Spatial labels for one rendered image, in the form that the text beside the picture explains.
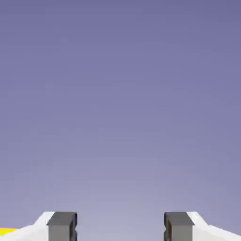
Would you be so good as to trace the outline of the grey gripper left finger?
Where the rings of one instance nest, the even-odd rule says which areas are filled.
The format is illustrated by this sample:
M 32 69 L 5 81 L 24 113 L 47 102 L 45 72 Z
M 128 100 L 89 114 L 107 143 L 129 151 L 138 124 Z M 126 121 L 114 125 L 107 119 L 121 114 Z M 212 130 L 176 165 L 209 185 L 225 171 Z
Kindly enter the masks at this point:
M 0 236 L 0 241 L 78 241 L 76 212 L 45 211 L 32 225 Z

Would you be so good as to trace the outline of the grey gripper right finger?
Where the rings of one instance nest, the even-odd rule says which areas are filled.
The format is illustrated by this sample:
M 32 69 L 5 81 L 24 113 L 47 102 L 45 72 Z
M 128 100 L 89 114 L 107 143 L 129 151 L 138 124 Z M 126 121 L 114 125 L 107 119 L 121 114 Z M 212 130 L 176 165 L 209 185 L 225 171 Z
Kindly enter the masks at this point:
M 241 235 L 209 225 L 196 211 L 165 212 L 164 241 L 241 241 Z

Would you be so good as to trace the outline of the large yellow box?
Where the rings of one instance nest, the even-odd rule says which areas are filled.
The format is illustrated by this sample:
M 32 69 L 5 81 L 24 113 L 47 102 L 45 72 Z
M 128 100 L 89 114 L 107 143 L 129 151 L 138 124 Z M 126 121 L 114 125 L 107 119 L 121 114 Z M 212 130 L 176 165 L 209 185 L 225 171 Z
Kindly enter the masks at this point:
M 16 228 L 0 228 L 0 236 L 16 231 Z

